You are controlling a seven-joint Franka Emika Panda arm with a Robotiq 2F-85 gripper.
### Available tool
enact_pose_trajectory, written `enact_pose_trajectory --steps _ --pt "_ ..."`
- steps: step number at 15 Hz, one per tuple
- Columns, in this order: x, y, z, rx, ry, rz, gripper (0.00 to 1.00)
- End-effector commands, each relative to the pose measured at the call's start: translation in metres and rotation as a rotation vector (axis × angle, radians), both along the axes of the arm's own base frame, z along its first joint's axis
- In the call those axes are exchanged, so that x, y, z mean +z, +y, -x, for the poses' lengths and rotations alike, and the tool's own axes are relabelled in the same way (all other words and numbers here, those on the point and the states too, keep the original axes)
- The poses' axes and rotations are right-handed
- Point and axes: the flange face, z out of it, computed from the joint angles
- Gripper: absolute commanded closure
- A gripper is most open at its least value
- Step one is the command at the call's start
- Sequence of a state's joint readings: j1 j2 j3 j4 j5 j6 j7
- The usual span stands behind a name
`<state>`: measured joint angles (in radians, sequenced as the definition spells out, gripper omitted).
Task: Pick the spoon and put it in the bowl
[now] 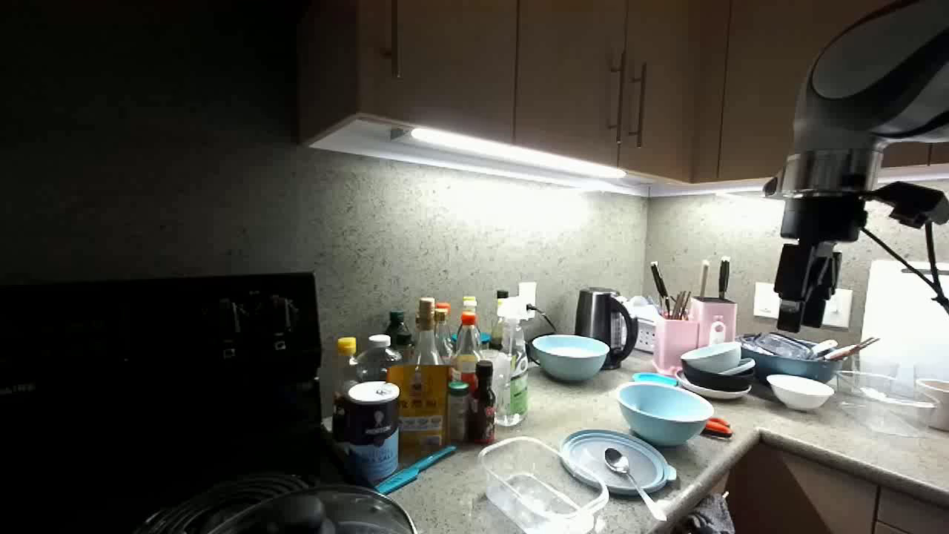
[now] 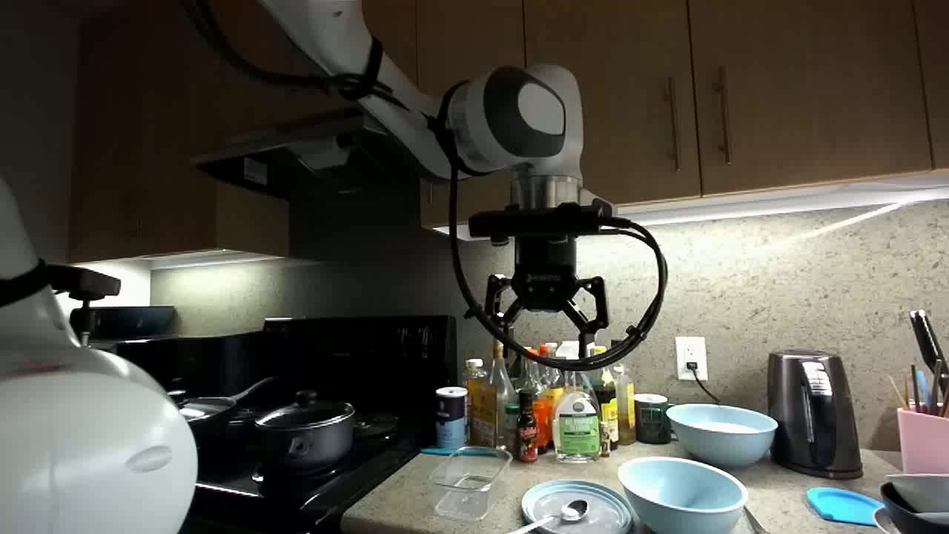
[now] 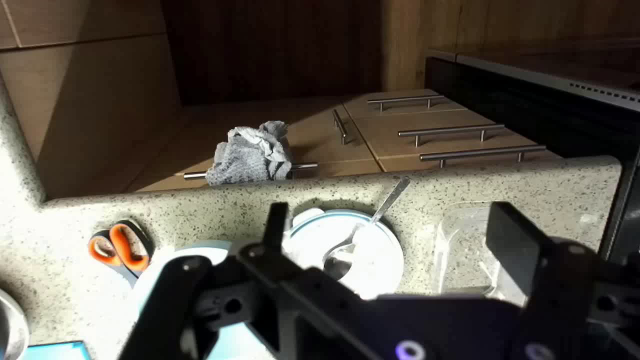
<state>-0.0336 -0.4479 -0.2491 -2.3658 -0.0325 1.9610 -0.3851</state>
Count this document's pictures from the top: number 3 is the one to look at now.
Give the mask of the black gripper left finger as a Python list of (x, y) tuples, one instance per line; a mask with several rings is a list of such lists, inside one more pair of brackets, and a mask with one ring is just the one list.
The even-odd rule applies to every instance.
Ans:
[(268, 255), (279, 257), (283, 253), (283, 238), (289, 223), (289, 205), (274, 202), (268, 213), (263, 245)]

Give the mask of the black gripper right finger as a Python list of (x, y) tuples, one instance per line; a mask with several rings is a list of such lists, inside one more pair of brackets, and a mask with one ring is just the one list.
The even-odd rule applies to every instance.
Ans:
[(534, 288), (540, 259), (554, 243), (510, 202), (492, 202), (487, 246), (513, 285), (529, 296)]

